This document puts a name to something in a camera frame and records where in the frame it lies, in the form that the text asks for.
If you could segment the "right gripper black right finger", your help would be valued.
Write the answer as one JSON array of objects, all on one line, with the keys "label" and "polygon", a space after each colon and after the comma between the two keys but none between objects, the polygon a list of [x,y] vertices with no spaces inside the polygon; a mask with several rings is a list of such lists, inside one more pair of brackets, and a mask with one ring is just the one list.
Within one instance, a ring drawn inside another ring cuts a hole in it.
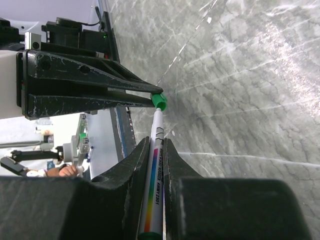
[{"label": "right gripper black right finger", "polygon": [[207,178],[166,138],[163,147],[169,240],[310,240],[291,188],[277,179]]}]

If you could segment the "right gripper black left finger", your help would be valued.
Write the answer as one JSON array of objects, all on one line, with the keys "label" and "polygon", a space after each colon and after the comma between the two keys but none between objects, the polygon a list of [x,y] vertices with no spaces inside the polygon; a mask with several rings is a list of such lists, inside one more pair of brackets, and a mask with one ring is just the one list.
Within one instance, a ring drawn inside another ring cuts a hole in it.
[{"label": "right gripper black left finger", "polygon": [[138,236],[150,139],[92,180],[0,179],[3,240],[134,240]]}]

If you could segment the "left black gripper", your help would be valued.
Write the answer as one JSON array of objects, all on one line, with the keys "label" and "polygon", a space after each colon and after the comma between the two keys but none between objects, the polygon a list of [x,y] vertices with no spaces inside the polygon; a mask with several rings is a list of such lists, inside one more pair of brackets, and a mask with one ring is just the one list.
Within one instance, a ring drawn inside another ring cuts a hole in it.
[{"label": "left black gripper", "polygon": [[[27,75],[36,79],[71,81],[143,93],[162,93],[117,61],[99,57],[26,50]],[[0,119],[22,117],[30,120],[91,112],[118,107],[153,108],[151,99],[125,92],[100,96],[54,96],[29,94],[24,98],[23,115],[17,105],[16,51],[0,51]]]}]

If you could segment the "green whiteboard marker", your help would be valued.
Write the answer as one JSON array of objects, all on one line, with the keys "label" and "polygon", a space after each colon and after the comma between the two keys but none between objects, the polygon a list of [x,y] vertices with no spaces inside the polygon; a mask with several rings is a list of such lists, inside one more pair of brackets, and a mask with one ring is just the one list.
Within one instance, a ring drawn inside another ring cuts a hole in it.
[{"label": "green whiteboard marker", "polygon": [[163,148],[163,113],[160,108],[157,108],[151,127],[147,173],[137,236],[139,240],[163,238]]}]

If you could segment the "green marker cap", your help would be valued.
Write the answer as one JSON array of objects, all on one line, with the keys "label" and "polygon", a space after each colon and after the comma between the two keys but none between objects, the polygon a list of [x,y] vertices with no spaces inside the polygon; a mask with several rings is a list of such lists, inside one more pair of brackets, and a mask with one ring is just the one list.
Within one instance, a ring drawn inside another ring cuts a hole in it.
[{"label": "green marker cap", "polygon": [[151,101],[156,109],[165,111],[167,108],[167,98],[163,93],[160,94],[150,94]]}]

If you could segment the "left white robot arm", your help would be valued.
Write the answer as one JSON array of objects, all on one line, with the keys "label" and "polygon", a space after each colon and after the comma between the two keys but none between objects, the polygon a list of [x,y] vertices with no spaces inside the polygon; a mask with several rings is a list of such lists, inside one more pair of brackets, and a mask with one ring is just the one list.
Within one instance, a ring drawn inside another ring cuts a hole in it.
[{"label": "left white robot arm", "polygon": [[98,31],[58,18],[42,36],[0,21],[0,117],[29,120],[139,107],[165,110],[163,89],[120,64],[105,12]]}]

